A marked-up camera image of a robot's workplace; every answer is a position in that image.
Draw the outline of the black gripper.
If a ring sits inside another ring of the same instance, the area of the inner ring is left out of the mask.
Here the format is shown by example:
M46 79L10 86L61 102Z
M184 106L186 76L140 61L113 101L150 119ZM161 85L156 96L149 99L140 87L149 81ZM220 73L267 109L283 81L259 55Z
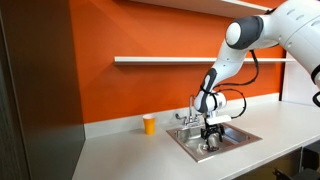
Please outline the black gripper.
M222 124L208 125L206 124L204 128L200 130L201 137L204 139L207 146L209 145L208 138L210 135L217 133L219 141L223 142L223 135L225 134L224 127Z

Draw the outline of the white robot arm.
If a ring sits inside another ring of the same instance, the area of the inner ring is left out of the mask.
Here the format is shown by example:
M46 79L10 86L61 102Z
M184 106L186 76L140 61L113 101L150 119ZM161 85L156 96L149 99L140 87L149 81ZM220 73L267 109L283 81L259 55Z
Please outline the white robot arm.
M216 62L206 73L195 109L204 115L201 137L222 136L222 123L228 116L215 111L225 105L225 97L214 89L240 70L245 56L256 49L282 46L310 74L320 87L320 0L287 0L264 15L247 16L228 26Z

